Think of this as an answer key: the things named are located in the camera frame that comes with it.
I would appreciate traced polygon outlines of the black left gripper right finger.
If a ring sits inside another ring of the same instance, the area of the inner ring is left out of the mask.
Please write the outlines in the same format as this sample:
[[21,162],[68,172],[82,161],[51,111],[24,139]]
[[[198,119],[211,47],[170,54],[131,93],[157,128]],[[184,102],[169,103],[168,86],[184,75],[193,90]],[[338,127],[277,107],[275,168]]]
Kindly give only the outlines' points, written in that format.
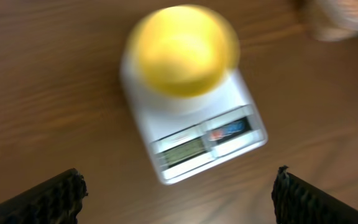
[[278,168],[272,200],[278,224],[358,224],[358,210]]

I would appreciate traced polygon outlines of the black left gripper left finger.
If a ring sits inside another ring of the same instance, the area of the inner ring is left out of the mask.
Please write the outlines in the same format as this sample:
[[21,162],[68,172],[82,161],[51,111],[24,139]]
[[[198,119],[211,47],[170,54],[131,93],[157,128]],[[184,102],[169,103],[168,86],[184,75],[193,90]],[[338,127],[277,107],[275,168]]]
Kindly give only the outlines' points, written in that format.
[[69,169],[0,203],[0,224],[77,224],[87,195],[84,177]]

